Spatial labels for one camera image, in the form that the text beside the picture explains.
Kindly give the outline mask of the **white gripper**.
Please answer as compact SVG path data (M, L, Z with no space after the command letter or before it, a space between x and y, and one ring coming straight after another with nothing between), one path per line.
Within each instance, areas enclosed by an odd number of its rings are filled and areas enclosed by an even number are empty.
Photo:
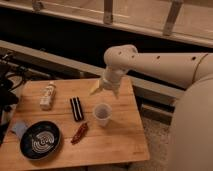
M121 80L124 75L128 72L127 69L116 69L113 67L107 66L104 70L100 80L97 80L90 90L90 94L94 95L105 90L113 91L113 94L116 98L119 97L119 88Z

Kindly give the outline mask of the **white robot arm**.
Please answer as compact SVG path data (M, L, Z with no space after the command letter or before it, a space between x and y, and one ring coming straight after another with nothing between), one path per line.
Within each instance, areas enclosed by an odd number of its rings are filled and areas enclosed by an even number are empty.
M130 70L185 89L171 122L166 171L213 171L213 53L140 53L129 44L108 48L104 61L91 94L118 93Z

